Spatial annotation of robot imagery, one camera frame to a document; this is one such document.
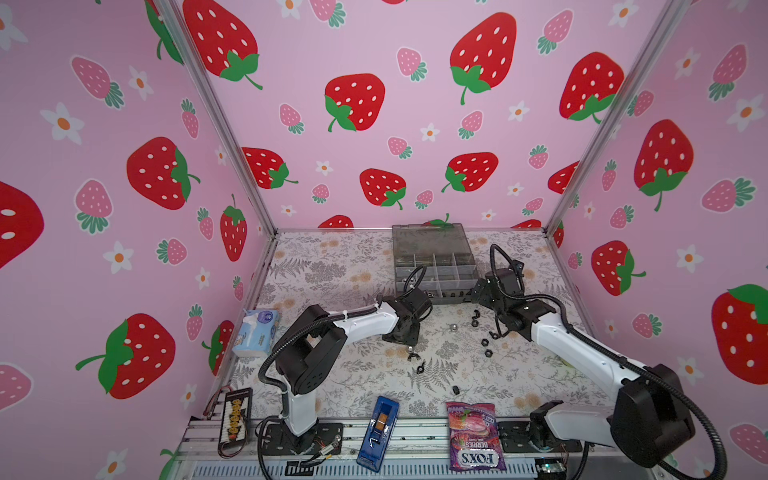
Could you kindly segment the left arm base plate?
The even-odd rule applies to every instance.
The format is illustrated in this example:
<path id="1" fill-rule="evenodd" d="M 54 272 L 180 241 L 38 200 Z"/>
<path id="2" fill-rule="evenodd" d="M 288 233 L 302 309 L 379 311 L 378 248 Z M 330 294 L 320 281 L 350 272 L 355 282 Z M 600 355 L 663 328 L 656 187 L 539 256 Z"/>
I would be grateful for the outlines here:
<path id="1" fill-rule="evenodd" d="M 314 455 L 326 447 L 328 454 L 341 452 L 344 425 L 319 422 L 302 435 L 294 435 L 284 421 L 270 423 L 263 435 L 263 449 L 267 456 Z"/>

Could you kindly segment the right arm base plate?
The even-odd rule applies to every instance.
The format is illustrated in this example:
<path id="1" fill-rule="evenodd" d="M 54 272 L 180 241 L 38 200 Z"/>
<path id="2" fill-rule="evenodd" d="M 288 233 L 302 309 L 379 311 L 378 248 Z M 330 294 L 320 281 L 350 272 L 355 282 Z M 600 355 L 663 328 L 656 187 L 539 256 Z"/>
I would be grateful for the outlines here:
<path id="1" fill-rule="evenodd" d="M 499 439 L 506 454 L 581 453 L 582 443 L 577 440 L 545 439 L 537 445 L 529 431 L 528 420 L 506 420 L 498 423 Z"/>

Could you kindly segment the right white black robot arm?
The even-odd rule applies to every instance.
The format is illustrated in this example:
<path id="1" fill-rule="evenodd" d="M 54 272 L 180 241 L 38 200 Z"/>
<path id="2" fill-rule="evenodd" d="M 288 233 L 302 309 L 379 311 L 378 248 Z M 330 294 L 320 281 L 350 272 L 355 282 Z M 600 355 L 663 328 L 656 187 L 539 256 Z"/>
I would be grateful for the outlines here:
<path id="1" fill-rule="evenodd" d="M 663 364 L 638 364 L 580 332 L 564 304 L 547 294 L 526 294 L 515 270 L 492 271 L 471 291 L 473 303 L 491 310 L 508 331 L 520 334 L 592 380 L 612 406 L 589 407 L 550 401 L 529 416 L 528 438 L 543 450 L 580 441 L 620 451 L 634 464 L 658 467 L 676 479 L 685 473 L 667 457 L 701 425 L 714 453 L 712 479 L 725 478 L 727 453 L 713 423 L 683 391 L 677 374 Z"/>

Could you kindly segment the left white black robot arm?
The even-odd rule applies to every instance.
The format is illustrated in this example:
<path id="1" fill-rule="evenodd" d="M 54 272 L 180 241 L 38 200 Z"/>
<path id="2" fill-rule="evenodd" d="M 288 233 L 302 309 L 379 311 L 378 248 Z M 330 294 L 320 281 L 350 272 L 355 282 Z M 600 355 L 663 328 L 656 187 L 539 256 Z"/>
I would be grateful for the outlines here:
<path id="1" fill-rule="evenodd" d="M 343 348 L 369 337 L 414 347 L 420 324 L 431 309 L 429 295 L 414 287 L 398 296 L 380 296 L 360 309 L 329 312 L 313 304 L 302 312 L 258 371 L 261 383 L 280 391 L 277 424 L 294 451 L 305 449 L 317 436 L 315 390 L 326 380 Z"/>

